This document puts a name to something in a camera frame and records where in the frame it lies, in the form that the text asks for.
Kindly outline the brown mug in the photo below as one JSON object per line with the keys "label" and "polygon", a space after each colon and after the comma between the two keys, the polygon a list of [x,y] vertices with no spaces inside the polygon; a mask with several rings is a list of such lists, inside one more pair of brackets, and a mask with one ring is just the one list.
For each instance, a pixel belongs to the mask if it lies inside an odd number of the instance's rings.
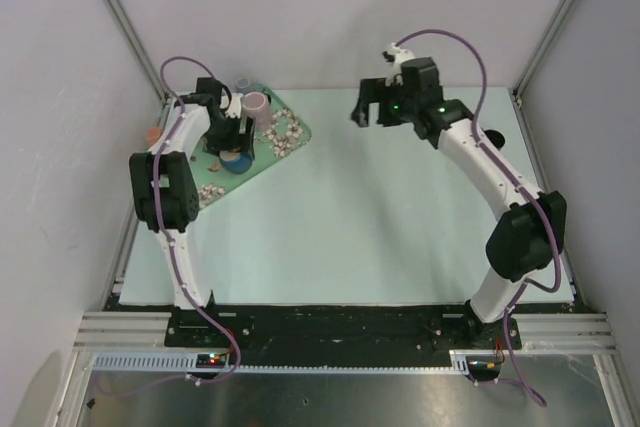
{"label": "brown mug", "polygon": [[498,151],[500,151],[505,146],[506,139],[501,132],[497,130],[487,129],[484,131],[484,133]]}

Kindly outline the blue mug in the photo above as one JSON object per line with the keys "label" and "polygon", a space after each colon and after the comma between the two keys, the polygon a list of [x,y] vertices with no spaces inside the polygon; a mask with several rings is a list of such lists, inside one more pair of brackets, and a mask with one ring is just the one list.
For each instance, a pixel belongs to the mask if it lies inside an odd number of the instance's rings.
{"label": "blue mug", "polygon": [[246,173],[253,165],[253,158],[246,152],[221,151],[218,159],[221,167],[234,175]]}

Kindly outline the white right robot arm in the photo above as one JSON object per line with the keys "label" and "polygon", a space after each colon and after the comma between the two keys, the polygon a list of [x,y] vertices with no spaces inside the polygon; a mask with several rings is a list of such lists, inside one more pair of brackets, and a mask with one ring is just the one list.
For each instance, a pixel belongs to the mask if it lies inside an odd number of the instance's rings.
{"label": "white right robot arm", "polygon": [[412,125],[417,137],[451,160],[491,209],[497,224],[486,242],[489,270],[462,323],[464,340],[486,347],[498,335],[497,320],[511,311],[533,274],[557,266],[563,249],[567,203],[545,193],[515,170],[458,99],[447,99],[429,57],[395,58],[388,77],[365,78],[351,119],[368,126],[371,105],[383,127]]}

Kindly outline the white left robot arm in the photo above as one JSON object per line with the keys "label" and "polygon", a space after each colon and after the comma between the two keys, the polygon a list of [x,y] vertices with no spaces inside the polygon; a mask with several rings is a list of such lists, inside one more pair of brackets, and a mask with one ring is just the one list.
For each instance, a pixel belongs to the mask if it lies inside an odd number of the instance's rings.
{"label": "white left robot arm", "polygon": [[186,310],[204,308],[212,298],[194,241],[200,200],[191,156],[202,144],[233,174],[247,172],[255,159],[255,122],[243,115],[241,96],[213,77],[198,78],[196,90],[177,96],[174,106],[160,138],[130,156],[129,172],[136,216],[160,243],[173,304]]}

